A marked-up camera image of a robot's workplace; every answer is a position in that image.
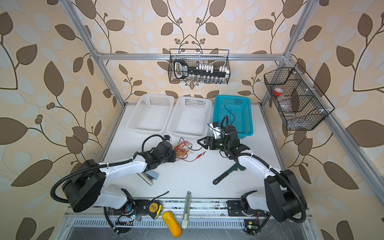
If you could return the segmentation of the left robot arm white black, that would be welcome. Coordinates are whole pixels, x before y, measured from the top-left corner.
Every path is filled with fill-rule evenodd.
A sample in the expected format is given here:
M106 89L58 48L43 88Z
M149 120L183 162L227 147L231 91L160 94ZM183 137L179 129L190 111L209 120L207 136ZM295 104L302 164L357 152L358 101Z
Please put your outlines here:
M156 169L165 163L174 163L176 153L169 135L159 136L161 142L149 151L135 152L131 158L113 163L96 163L87 160L77 171L58 180L51 188L51 198L59 203L69 204L75 213L91 207L103 208L110 228L119 235L108 216L108 209L120 211L121 215L136 215L135 201L125 188L114 189L107 185L120 178L141 174Z

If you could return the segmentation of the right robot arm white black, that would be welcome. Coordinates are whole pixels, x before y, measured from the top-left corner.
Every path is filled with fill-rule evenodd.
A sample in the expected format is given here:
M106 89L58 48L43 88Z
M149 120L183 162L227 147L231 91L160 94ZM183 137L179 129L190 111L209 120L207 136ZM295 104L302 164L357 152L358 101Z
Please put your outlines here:
M221 123L209 124L212 137L198 140L198 144L212 151L220 151L236 164L246 168L264 182L264 194L256 190L241 196L242 214L254 216L260 211L267 213L266 219L255 230L261 231L270 217L278 222L290 220L302 224L307 219L307 202L295 174L290 170L274 168L262 158L256 156L250 147L241 143L236 128L229 125L229 117L225 116Z

